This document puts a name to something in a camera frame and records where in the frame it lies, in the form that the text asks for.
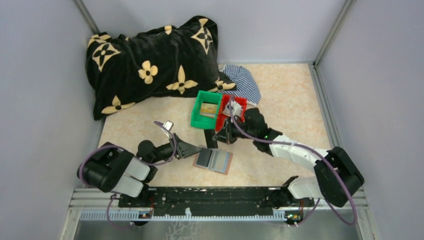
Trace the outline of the black floral blanket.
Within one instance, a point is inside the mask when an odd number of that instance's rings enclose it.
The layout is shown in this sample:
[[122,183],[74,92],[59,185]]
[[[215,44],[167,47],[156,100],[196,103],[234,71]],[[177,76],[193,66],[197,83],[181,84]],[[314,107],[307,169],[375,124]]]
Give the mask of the black floral blanket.
[[194,98],[199,91],[234,91],[218,64],[218,26],[196,15],[133,37],[106,32],[87,43],[85,72],[94,90],[98,121],[150,97]]

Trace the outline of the blue striped cloth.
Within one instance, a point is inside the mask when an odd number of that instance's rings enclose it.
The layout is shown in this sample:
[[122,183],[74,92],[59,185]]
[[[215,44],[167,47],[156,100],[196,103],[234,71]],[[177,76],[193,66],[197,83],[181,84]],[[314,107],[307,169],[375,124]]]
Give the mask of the blue striped cloth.
[[222,90],[222,94],[234,95],[247,99],[247,104],[256,107],[261,100],[259,87],[251,72],[240,65],[226,64],[221,67],[221,72],[235,83],[235,90]]

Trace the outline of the gold card stack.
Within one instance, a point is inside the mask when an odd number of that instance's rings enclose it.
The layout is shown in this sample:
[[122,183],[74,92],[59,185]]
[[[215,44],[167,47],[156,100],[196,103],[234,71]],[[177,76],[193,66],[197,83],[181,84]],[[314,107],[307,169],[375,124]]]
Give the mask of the gold card stack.
[[203,102],[200,105],[199,115],[208,117],[208,118],[215,118],[217,113],[218,105],[214,103],[208,103]]

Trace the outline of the green plastic bin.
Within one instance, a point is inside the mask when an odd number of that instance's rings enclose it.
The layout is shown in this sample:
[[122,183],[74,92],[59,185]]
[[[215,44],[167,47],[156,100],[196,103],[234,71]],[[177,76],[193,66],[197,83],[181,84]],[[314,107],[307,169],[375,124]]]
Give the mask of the green plastic bin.
[[[194,128],[211,130],[215,128],[223,95],[200,90],[191,112],[190,125]],[[210,116],[201,115],[202,104],[212,105]]]

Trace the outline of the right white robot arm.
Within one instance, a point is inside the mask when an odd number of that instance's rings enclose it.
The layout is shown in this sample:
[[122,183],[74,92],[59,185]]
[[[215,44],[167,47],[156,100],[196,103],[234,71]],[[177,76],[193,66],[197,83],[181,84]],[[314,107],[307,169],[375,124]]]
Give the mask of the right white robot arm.
[[257,107],[242,111],[233,98],[224,112],[229,116],[214,136],[217,141],[231,145],[238,139],[250,139],[258,151],[290,160],[314,174],[294,176],[286,183],[281,199],[287,206],[295,206],[303,198],[320,198],[340,208],[363,186],[364,177],[343,148],[323,149],[300,143],[268,127]]

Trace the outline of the pink leather card holder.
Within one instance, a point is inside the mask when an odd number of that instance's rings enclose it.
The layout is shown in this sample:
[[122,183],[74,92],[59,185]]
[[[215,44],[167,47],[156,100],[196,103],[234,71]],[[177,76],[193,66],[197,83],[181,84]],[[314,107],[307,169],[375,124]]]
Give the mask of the pink leather card holder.
[[233,154],[217,148],[201,147],[196,155],[193,166],[200,169],[227,175],[230,170]]

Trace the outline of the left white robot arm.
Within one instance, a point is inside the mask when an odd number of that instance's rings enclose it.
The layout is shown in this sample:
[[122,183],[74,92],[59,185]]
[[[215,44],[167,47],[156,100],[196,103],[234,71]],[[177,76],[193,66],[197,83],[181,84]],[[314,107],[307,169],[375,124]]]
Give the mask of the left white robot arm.
[[135,154],[121,146],[106,142],[90,153],[79,165],[76,176],[87,187],[104,193],[124,194],[132,203],[144,207],[150,193],[145,190],[155,177],[158,167],[172,160],[185,159],[201,152],[201,148],[183,141],[173,133],[173,122],[155,121],[168,138],[168,143],[155,146],[143,140]]

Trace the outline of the black VIP card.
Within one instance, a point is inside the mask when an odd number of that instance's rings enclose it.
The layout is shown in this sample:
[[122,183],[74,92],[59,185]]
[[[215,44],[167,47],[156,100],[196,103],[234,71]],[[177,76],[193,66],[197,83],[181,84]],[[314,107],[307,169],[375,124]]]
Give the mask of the black VIP card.
[[214,139],[214,136],[216,134],[214,129],[204,129],[204,136],[206,141],[206,147],[208,149],[218,149],[218,142]]

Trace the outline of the red plastic bin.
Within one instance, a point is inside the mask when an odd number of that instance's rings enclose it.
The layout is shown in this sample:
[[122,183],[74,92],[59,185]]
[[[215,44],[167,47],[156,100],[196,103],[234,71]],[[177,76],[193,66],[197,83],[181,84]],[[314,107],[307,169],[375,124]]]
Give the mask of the red plastic bin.
[[[215,123],[215,128],[214,128],[216,132],[219,132],[223,128],[225,120],[230,117],[230,113],[228,114],[224,113],[226,111],[226,108],[227,108],[226,106],[229,100],[230,100],[230,95],[228,94],[224,94],[221,98],[221,104],[219,107],[219,111],[218,111],[216,123]],[[238,96],[235,97],[235,101],[241,107],[240,113],[237,114],[236,116],[240,117],[241,121],[244,122],[245,121],[244,113],[247,109],[248,101],[246,98],[238,97]]]

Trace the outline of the silver VIP card stack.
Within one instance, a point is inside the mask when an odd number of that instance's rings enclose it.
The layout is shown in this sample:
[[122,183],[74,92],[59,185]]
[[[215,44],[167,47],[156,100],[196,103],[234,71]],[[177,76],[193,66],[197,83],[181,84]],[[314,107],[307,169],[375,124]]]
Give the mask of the silver VIP card stack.
[[241,117],[243,111],[243,106],[240,105],[237,102],[228,102],[222,113],[226,116],[233,116],[233,117]]

